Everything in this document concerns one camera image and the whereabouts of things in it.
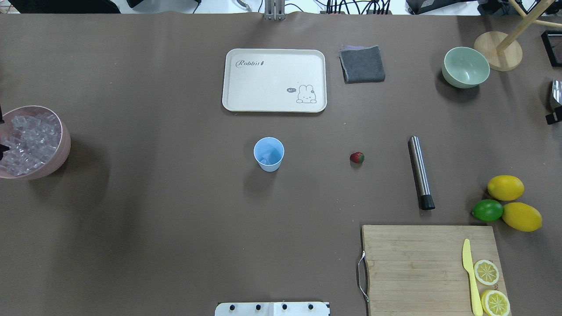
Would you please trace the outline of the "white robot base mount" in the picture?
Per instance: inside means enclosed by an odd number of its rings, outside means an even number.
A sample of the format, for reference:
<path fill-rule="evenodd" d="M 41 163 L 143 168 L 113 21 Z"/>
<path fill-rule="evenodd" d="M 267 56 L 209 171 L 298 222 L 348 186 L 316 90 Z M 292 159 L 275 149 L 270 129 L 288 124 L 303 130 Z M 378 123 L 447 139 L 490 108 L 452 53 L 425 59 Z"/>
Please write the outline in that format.
<path fill-rule="evenodd" d="M 326 302 L 223 302 L 215 316 L 329 316 Z"/>

